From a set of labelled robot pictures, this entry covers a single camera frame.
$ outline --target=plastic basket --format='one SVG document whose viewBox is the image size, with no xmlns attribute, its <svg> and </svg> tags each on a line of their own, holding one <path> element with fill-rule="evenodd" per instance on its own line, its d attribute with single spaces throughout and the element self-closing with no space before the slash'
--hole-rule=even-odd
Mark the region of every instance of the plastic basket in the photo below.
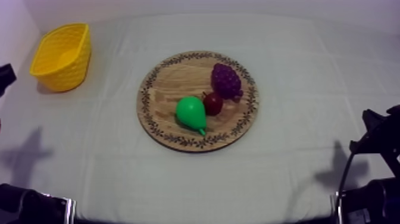
<svg viewBox="0 0 400 224">
<path fill-rule="evenodd" d="M 61 26 L 42 38 L 30 74 L 52 91 L 71 90 L 84 81 L 91 50 L 87 24 Z"/>
</svg>

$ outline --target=plastic apple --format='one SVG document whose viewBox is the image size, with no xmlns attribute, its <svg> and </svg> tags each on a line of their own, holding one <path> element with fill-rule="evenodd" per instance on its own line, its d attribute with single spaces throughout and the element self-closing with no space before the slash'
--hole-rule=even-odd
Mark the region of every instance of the plastic apple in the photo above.
<svg viewBox="0 0 400 224">
<path fill-rule="evenodd" d="M 208 95 L 205 92 L 203 92 L 203 94 L 205 95 L 203 99 L 205 114 L 209 116 L 215 116 L 219 114 L 224 104 L 223 99 L 215 92 L 212 92 Z"/>
</svg>

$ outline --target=white tablecloth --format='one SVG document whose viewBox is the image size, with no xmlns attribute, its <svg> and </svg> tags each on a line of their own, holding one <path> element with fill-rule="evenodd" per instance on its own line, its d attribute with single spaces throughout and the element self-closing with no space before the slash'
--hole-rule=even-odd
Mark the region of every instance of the white tablecloth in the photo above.
<svg viewBox="0 0 400 224">
<path fill-rule="evenodd" d="M 34 49 L 0 113 L 0 182 L 77 200 L 77 214 L 123 223 L 279 223 L 330 214 L 361 112 L 398 104 L 400 43 L 359 27 L 269 15 L 170 15 L 91 24 L 85 82 L 51 94 L 29 76 Z M 249 132 L 208 154 L 153 141 L 136 95 L 161 60 L 209 50 L 256 80 Z M 356 156 L 348 187 L 385 178 Z"/>
</svg>

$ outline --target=green pear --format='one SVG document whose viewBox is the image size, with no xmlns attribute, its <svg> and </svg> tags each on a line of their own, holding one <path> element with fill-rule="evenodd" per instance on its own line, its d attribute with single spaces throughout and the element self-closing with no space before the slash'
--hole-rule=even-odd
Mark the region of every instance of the green pear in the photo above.
<svg viewBox="0 0 400 224">
<path fill-rule="evenodd" d="M 176 116 L 180 122 L 205 135 L 205 108 L 197 97 L 184 97 L 176 105 Z"/>
</svg>

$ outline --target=round wooden tray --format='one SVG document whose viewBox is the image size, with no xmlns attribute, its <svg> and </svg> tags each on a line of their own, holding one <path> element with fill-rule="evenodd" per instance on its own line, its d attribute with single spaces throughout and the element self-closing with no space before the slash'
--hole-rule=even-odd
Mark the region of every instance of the round wooden tray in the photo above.
<svg viewBox="0 0 400 224">
<path fill-rule="evenodd" d="M 207 116 L 206 136 L 176 120 L 176 105 L 186 96 L 211 93 L 211 72 L 216 63 L 231 66 L 242 81 L 239 102 L 224 100 L 220 114 Z M 160 144 L 187 153 L 205 153 L 239 139 L 254 122 L 258 91 L 253 78 L 237 61 L 215 52 L 190 51 L 172 56 L 152 69 L 137 95 L 137 115 L 146 132 Z"/>
</svg>

